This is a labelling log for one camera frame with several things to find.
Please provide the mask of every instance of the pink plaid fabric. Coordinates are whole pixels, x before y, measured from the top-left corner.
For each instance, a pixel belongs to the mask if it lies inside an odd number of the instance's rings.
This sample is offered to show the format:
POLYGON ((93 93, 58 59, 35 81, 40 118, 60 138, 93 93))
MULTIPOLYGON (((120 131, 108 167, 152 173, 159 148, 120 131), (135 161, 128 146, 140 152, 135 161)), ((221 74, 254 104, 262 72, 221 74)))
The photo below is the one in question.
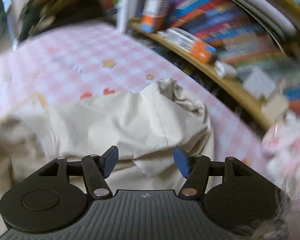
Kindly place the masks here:
POLYGON ((154 80, 174 78, 207 104, 215 160, 235 156, 263 173, 260 139, 237 116, 173 64, 106 24, 55 29, 0 56, 0 118, 9 112, 41 110, 45 101, 71 103, 105 90, 139 92, 153 82, 147 75, 154 80), (116 65, 104 68, 103 61, 111 59, 116 65))

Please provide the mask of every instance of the curved shelf edge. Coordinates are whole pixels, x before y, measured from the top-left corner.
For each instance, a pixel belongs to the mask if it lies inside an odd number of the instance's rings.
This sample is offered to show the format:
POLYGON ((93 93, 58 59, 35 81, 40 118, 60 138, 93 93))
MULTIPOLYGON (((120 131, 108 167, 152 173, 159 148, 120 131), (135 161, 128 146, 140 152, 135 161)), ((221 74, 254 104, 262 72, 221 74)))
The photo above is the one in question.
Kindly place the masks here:
POLYGON ((200 62, 195 57, 191 56, 189 53, 180 49, 173 43, 165 40, 158 34, 149 34, 143 32, 140 29, 139 18, 132 18, 130 21, 130 25, 133 30, 142 33, 152 40, 167 47, 168 49, 175 52, 176 54, 187 60, 189 63, 197 67, 204 74, 206 74, 215 83, 222 87, 233 99, 235 99, 253 117, 253 119, 263 127, 263 129, 268 130, 272 126, 272 123, 262 114, 261 103, 259 103, 251 95, 249 95, 248 92, 246 92, 242 88, 240 82, 220 78, 213 65, 207 65, 200 62))

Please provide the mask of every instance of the black plastic mount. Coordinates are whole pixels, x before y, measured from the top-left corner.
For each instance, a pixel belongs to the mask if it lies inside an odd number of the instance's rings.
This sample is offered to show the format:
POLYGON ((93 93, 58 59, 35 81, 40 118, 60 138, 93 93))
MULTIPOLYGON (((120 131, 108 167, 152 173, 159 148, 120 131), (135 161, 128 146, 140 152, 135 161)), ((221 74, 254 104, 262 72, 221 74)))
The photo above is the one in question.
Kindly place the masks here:
POLYGON ((174 160, 187 180, 178 195, 118 190, 113 196, 105 178, 118 155, 112 146, 79 162, 58 157, 13 187, 0 202, 10 228, 2 239, 146 239, 145 232, 154 239, 233 239, 229 231, 277 210, 279 189, 244 163, 234 157, 214 162, 180 148, 174 160), (83 176, 87 194, 69 176, 83 176), (209 176, 223 180, 205 193, 209 176))
POLYGON ((78 162, 52 160, 4 194, 0 214, 7 227, 42 233, 73 223, 92 200, 112 197, 105 178, 118 156, 118 148, 112 146, 102 156, 88 155, 78 162), (69 176, 83 176, 87 194, 70 184, 69 176))

